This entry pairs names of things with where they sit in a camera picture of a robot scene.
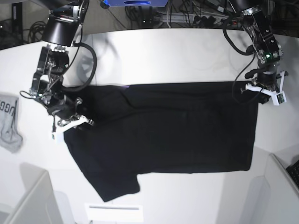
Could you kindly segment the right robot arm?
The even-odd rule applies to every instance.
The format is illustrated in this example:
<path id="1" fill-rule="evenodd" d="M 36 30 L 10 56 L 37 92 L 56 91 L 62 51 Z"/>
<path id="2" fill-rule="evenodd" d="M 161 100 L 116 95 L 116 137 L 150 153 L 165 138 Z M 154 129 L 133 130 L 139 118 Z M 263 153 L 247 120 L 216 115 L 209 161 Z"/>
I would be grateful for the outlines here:
<path id="1" fill-rule="evenodd" d="M 37 0 L 35 3 L 50 11 L 42 35 L 42 40 L 47 45 L 41 49 L 31 88 L 28 92 L 20 91 L 20 95 L 41 104 L 54 119 L 59 118 L 53 121 L 53 137 L 71 128 L 89 129 L 94 125 L 94 121 L 84 113 L 83 99 L 70 96 L 91 83 L 97 68 L 94 49 L 86 43 L 76 42 L 77 36 L 83 33 L 89 1 Z M 78 87 L 63 85 L 64 75 L 71 67 L 68 47 L 83 47 L 89 50 L 93 57 L 90 77 Z"/>

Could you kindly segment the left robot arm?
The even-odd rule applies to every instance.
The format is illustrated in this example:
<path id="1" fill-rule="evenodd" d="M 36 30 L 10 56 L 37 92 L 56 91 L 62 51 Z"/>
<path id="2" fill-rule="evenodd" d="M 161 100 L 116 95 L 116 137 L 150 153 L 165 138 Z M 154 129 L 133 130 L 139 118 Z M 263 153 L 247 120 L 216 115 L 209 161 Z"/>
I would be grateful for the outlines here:
<path id="1" fill-rule="evenodd" d="M 243 56 L 253 55 L 257 59 L 257 68 L 247 72 L 244 77 L 249 80 L 245 91 L 257 93 L 263 104 L 269 99 L 278 106 L 286 102 L 283 90 L 286 71 L 278 71 L 283 49 L 277 42 L 271 30 L 269 20 L 261 8 L 261 0 L 231 0 L 230 5 L 234 14 L 230 15 L 222 25 L 222 31 L 231 47 Z M 252 44 L 246 51 L 238 49 L 227 33 L 228 24 L 238 17 L 242 17 L 243 30 L 250 36 Z"/>

